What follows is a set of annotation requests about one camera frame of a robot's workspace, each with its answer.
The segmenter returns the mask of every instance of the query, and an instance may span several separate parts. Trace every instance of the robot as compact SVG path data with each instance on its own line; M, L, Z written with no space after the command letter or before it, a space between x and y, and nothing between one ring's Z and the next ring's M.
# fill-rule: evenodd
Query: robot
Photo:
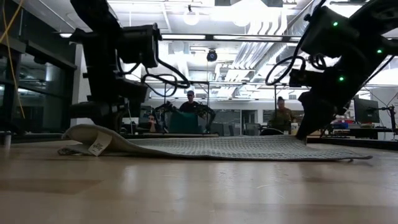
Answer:
M83 44L88 66L85 77L91 89L87 103L72 106L72 116L91 118L95 124L117 131L121 122L119 113L126 109L126 101L143 102L148 92L144 80L138 83L124 78L130 71L121 70L120 59L147 68L156 67L158 62L165 65L157 52L160 32L156 25L122 28L106 0L71 0L71 3L93 30L86 33L77 29L71 36ZM337 114L344 114L355 94L381 70L374 73L386 57L398 54L398 44L382 36L398 27L398 1L370 0L350 18L333 12L324 3L322 0L313 14L305 17L309 24L294 55L275 65L291 60L287 70L269 82L272 69L266 78L267 85L275 85L290 75L290 86L311 87L298 99L305 112L296 135L298 139L325 127ZM307 60L298 56L299 50L308 53L309 62L321 72L306 71ZM323 57L340 59L327 67ZM302 66L292 69L297 59ZM170 65L166 67L176 71ZM189 88L186 79L177 84L177 80L158 78L178 88Z

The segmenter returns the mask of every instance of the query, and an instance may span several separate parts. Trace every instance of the white tag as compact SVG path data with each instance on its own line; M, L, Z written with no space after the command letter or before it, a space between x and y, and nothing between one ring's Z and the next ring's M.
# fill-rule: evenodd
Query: white tag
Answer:
M97 139L88 148L88 151L95 156L99 156L107 148L107 146L111 144L111 141L112 141L112 136L105 134L101 131L98 131Z

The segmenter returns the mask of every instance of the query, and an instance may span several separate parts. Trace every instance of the camera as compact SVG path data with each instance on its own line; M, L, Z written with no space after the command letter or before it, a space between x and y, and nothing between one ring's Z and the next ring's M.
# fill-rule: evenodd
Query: camera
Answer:
M217 60L216 50L209 50L209 52L207 53L207 61L215 62L216 60Z

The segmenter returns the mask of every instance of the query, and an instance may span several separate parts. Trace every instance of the man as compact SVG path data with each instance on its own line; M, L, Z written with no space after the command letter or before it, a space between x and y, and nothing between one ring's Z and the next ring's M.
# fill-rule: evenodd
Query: man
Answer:
M194 101L193 98L195 97L195 93L190 90L187 93L188 101L183 103L180 107L180 111L184 113L194 113L196 107L199 105L198 102Z
M285 100L280 96L278 97L278 109L276 114L272 114L272 118L269 121L272 128L278 129L279 131L288 131L290 133L290 125L295 121L291 110L285 107Z

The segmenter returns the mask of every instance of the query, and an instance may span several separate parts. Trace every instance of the computer monitor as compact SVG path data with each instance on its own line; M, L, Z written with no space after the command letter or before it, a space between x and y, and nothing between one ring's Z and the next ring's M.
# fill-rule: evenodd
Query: computer monitor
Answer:
M379 102L354 98L355 121L358 123L380 123Z

